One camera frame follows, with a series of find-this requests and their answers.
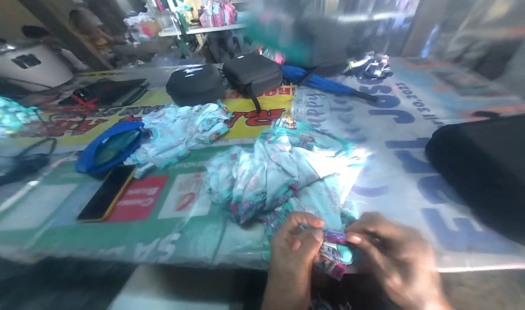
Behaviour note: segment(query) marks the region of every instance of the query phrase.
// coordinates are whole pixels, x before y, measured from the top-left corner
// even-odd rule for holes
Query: blue umbrella
[[[376,96],[361,93],[354,88],[350,88],[343,84],[328,80],[324,77],[314,74],[314,70],[307,71],[300,67],[282,65],[282,71],[283,76],[286,78],[286,80],[291,81],[297,85],[302,84],[330,93],[353,95],[371,102],[377,102],[378,100]]]

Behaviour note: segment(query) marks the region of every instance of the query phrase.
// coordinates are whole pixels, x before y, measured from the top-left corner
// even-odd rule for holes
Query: table
[[[267,126],[249,126],[257,124],[260,117],[266,117],[262,119],[265,124],[291,113],[373,152],[349,194],[350,208],[359,214],[379,211],[420,229],[437,249],[440,271],[525,268],[525,247],[475,220],[427,163],[422,148],[439,126],[476,120],[472,113],[477,110],[525,113],[525,102],[445,63],[428,59],[392,59],[391,63],[395,75],[385,81],[339,78],[379,96],[377,103],[282,86],[260,97],[261,115],[251,111],[248,99],[228,91],[225,103],[234,115],[228,139],[194,150],[177,165],[136,181],[137,188],[151,189],[147,192],[153,194],[125,197],[136,204],[119,212],[116,209],[108,222],[74,221],[84,201],[100,185],[74,172],[73,158],[53,167],[39,182],[29,183],[26,193],[16,195],[21,186],[7,185],[0,190],[6,201],[6,208],[0,210],[0,253],[265,268],[269,249],[262,225],[239,227],[211,206],[201,186],[203,165],[230,144],[252,144],[252,138]],[[146,77],[152,89],[131,107],[98,110],[89,118],[86,131],[76,124],[62,123],[67,130],[59,137],[58,152],[63,156],[80,150],[111,123],[142,116],[168,103],[170,98],[162,89],[177,68],[130,69],[76,79],[75,83],[101,76],[114,80]],[[8,139],[5,147],[17,150],[31,139]]]
[[[296,91],[293,115],[374,153],[351,191],[358,212],[379,211],[423,232],[443,272],[525,268],[525,247],[487,229],[428,163],[424,146],[449,123],[479,120],[475,111],[525,113],[500,86],[432,59],[392,59],[384,81],[342,77],[379,97],[376,103]]]

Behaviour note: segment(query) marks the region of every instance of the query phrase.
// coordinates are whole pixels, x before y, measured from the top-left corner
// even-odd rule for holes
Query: smartphone
[[[106,175],[102,186],[77,216],[77,220],[80,222],[102,222],[106,220],[133,179],[135,168],[136,166],[125,165],[114,167]]]

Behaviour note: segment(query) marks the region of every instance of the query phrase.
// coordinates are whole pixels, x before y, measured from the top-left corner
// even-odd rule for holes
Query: printed fabric
[[[253,148],[234,146],[212,158],[206,188],[238,224],[259,218],[271,228],[280,226],[273,223],[283,222],[274,210],[289,201],[287,208],[306,211],[308,206],[329,228],[341,229],[340,206],[367,156],[351,142],[283,117]],[[309,185],[312,191],[304,190]]]
[[[125,164],[136,164],[142,174],[148,168],[176,164],[199,144],[211,144],[228,132],[231,114],[218,100],[196,106],[170,105],[142,117],[152,137],[142,144]]]

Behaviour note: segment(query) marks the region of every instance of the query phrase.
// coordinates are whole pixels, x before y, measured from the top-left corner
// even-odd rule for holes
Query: fingernail
[[[312,229],[310,233],[312,236],[314,236],[314,239],[318,241],[322,241],[324,239],[324,231],[322,229]]]
[[[362,242],[362,239],[360,239],[360,237],[358,236],[348,235],[347,241],[349,241],[350,243],[354,243],[354,244],[360,244]]]

